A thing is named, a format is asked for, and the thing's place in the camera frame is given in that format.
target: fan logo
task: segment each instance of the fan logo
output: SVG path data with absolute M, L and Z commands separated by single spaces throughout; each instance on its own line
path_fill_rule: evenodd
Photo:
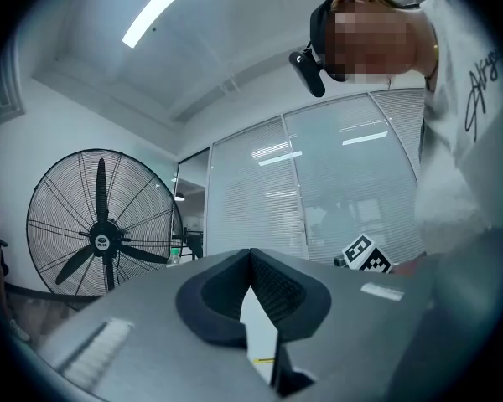
M 103 250 L 103 251 L 108 250 L 108 247 L 110 247 L 110 240 L 105 235 L 99 235 L 95 239 L 95 246 L 99 250 Z

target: sticker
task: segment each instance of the sticker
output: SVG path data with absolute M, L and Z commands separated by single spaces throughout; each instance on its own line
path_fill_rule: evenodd
M 99 250 L 108 250 L 110 247 L 110 240 L 105 235 L 98 235 L 95 237 L 95 247 Z
M 254 364 L 274 363 L 274 358 L 254 358 Z
M 378 286 L 374 283 L 366 283 L 361 287 L 361 291 L 370 295 L 379 296 L 380 298 L 390 299 L 392 301 L 400 301 L 404 295 L 403 291 L 396 291 L 389 287 Z

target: glass wall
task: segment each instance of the glass wall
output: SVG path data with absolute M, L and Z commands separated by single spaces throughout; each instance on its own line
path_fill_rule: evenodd
M 421 122 L 404 124 L 410 109 L 399 103 L 421 91 L 388 94 L 329 101 L 216 143 L 207 254 L 262 247 L 333 264 L 366 234 L 395 263 L 419 256 L 413 209 Z
M 309 259 L 332 263 L 360 234 L 393 262 L 423 252 L 413 220 L 416 179 L 388 120 L 367 95 L 285 116 Z
M 306 257 L 299 207 L 281 118 L 213 146 L 206 228 L 209 255 L 258 247 Z
M 210 149 L 179 164 L 175 180 L 175 201 L 183 220 L 183 260 L 203 256 L 203 227 L 205 219 L 205 190 L 209 169 Z

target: fan blade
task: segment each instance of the fan blade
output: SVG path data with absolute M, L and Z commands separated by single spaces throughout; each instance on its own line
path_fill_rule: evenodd
M 95 207 L 97 222 L 105 223 L 108 219 L 108 191 L 106 190 L 106 166 L 104 159 L 99 159 L 95 185 Z
M 125 255 L 129 255 L 134 259 L 143 260 L 144 262 L 153 262 L 154 264 L 165 264 L 168 262 L 168 258 L 137 249 L 131 245 L 120 245 L 118 249 Z
M 65 280 L 67 280 L 76 270 L 78 270 L 84 262 L 93 254 L 93 247 L 87 245 L 86 247 L 78 250 L 74 255 L 70 257 L 67 262 L 65 262 L 64 267 L 61 269 L 60 273 L 56 277 L 56 284 L 60 285 Z

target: window blinds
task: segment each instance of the window blinds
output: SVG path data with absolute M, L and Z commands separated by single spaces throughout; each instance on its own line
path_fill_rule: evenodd
M 419 177 L 419 137 L 423 123 L 424 89 L 371 92 L 376 103 L 395 127 Z
M 294 161 L 310 260 L 333 264 L 361 233 L 396 263 L 424 250 L 410 162 L 368 95 L 294 112 L 285 121 L 292 151 L 301 153 Z
M 307 257 L 303 221 L 281 118 L 215 143 L 207 194 L 208 255 L 267 248 Z

